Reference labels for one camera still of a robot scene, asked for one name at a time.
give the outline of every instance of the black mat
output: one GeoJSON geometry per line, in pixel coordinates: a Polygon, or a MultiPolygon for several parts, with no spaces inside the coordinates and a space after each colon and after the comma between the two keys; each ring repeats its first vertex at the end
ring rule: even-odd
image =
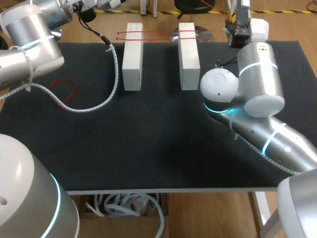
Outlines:
{"type": "MultiPolygon", "coordinates": [[[[271,42],[286,105],[277,116],[317,146],[317,81],[298,42],[271,42]]],[[[121,68],[123,44],[114,44],[121,68]]],[[[65,65],[36,82],[76,82],[68,105],[95,106],[114,81],[104,44],[60,44],[65,65]]],[[[225,43],[198,45],[201,75],[237,54],[225,43]]],[[[229,70],[237,73],[237,65],[229,70]]],[[[60,98],[67,83],[53,90],[60,98]]],[[[288,174],[269,164],[226,127],[210,120],[198,91],[180,90],[178,51],[172,43],[144,44],[141,92],[120,82],[111,103],[89,114],[63,111],[42,91],[7,99],[0,133],[24,143],[66,190],[274,187],[288,174]]]]}

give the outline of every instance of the red cable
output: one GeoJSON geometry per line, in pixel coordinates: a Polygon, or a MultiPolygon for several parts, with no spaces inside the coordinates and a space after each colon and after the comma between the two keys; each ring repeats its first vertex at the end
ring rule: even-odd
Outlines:
{"type": "Polygon", "coordinates": [[[170,32],[192,32],[192,31],[195,31],[195,32],[209,32],[209,30],[180,30],[180,31],[120,31],[120,32],[117,32],[117,35],[121,34],[121,33],[137,33],[137,32],[145,32],[145,33],[170,33],[170,32]]]}
{"type": "Polygon", "coordinates": [[[200,0],[202,3],[206,4],[207,6],[211,7],[211,9],[214,9],[214,6],[211,6],[208,2],[204,0],[200,0]]]}
{"type": "MultiPolygon", "coordinates": [[[[211,37],[192,37],[192,38],[179,38],[180,40],[190,40],[190,39],[198,39],[198,40],[216,40],[216,38],[211,37]]],[[[170,41],[170,38],[162,38],[162,39],[125,39],[117,37],[116,40],[123,40],[123,41],[170,41]]]]}
{"type": "Polygon", "coordinates": [[[71,82],[72,84],[73,84],[73,86],[74,86],[74,91],[64,100],[64,101],[62,101],[64,104],[72,97],[72,96],[74,96],[74,94],[75,94],[75,92],[76,92],[76,84],[75,84],[75,82],[72,80],[72,79],[70,79],[70,78],[60,78],[60,79],[57,79],[57,80],[55,80],[53,83],[51,83],[51,85],[50,85],[50,87],[49,87],[49,90],[51,91],[51,88],[54,86],[54,85],[56,85],[57,83],[59,83],[59,82],[65,82],[65,81],[68,81],[68,82],[71,82]]]}

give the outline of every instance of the stool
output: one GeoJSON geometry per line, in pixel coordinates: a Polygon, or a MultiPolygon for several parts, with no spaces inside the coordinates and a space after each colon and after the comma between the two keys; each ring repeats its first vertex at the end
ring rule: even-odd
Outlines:
{"type": "MultiPolygon", "coordinates": [[[[215,5],[215,0],[204,0],[212,7],[215,5]]],[[[180,19],[184,14],[190,14],[190,22],[193,22],[193,14],[203,14],[207,13],[212,10],[212,7],[206,5],[205,3],[201,2],[200,0],[174,0],[175,7],[181,11],[181,14],[178,15],[177,19],[180,19]]],[[[196,31],[204,31],[206,32],[196,32],[197,38],[213,38],[212,33],[208,32],[206,28],[201,26],[195,26],[196,31]]],[[[176,41],[178,39],[178,28],[175,29],[170,36],[171,41],[176,41]]],[[[197,39],[198,42],[206,42],[206,41],[213,41],[213,40],[201,40],[197,39]]]]}

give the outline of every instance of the yellow tape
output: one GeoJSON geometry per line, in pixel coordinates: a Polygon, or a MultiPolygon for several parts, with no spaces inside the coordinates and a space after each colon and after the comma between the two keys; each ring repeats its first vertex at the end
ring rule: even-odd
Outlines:
{"type": "MultiPolygon", "coordinates": [[[[0,12],[6,11],[7,8],[1,8],[0,12]]],[[[96,13],[125,13],[125,14],[140,14],[139,10],[106,10],[102,11],[100,9],[95,9],[96,13]]],[[[273,10],[252,10],[251,13],[260,13],[260,14],[277,14],[277,13],[301,13],[301,14],[312,14],[317,13],[315,10],[281,10],[281,11],[273,11],[273,10]]],[[[180,11],[158,11],[158,15],[179,15],[180,11]]],[[[229,11],[209,11],[207,14],[229,14],[229,11]]]]}

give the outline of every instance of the white spiral cable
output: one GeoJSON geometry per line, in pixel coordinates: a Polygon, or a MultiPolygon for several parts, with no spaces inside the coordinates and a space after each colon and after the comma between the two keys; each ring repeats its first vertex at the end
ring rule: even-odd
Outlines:
{"type": "Polygon", "coordinates": [[[147,205],[149,204],[148,201],[151,201],[152,203],[154,203],[155,205],[154,207],[157,208],[159,219],[160,219],[160,226],[155,238],[161,237],[164,230],[165,220],[164,220],[164,214],[163,214],[162,208],[158,202],[158,197],[159,197],[158,194],[157,194],[157,199],[149,196],[146,193],[110,194],[103,202],[103,209],[106,211],[106,214],[100,211],[100,206],[102,205],[103,197],[104,197],[103,194],[101,194],[99,198],[97,194],[94,195],[95,207],[92,207],[88,202],[86,202],[86,206],[99,217],[120,217],[120,216],[140,217],[143,215],[147,205]],[[142,207],[139,208],[139,210],[134,211],[131,209],[131,205],[138,198],[141,198],[143,200],[143,204],[142,204],[142,207]]]}
{"type": "Polygon", "coordinates": [[[59,104],[62,108],[64,108],[65,110],[67,111],[70,111],[70,112],[73,112],[73,113],[88,113],[88,112],[92,112],[94,110],[97,110],[101,107],[103,107],[104,105],[106,105],[114,96],[116,90],[117,90],[117,86],[118,86],[118,81],[119,81],[119,66],[118,66],[118,59],[117,59],[117,54],[115,52],[115,49],[113,47],[112,44],[109,45],[109,49],[112,51],[112,54],[113,54],[113,59],[114,59],[114,70],[115,70],[115,80],[114,80],[114,86],[113,86],[113,90],[110,94],[110,96],[101,104],[95,106],[95,107],[92,107],[92,108],[88,108],[88,109],[73,109],[73,108],[70,108],[68,106],[66,106],[60,99],[58,99],[58,97],[53,93],[51,92],[49,89],[47,89],[46,87],[40,85],[40,84],[37,84],[37,83],[31,83],[31,84],[24,84],[24,85],[21,85],[13,90],[11,90],[10,92],[4,94],[3,96],[0,97],[0,100],[3,100],[9,96],[11,96],[12,94],[15,94],[17,93],[18,91],[28,87],[29,85],[32,86],[32,87],[36,87],[36,88],[39,88],[41,90],[43,90],[44,92],[46,92],[47,94],[49,94],[52,99],[57,103],[59,104]]]}

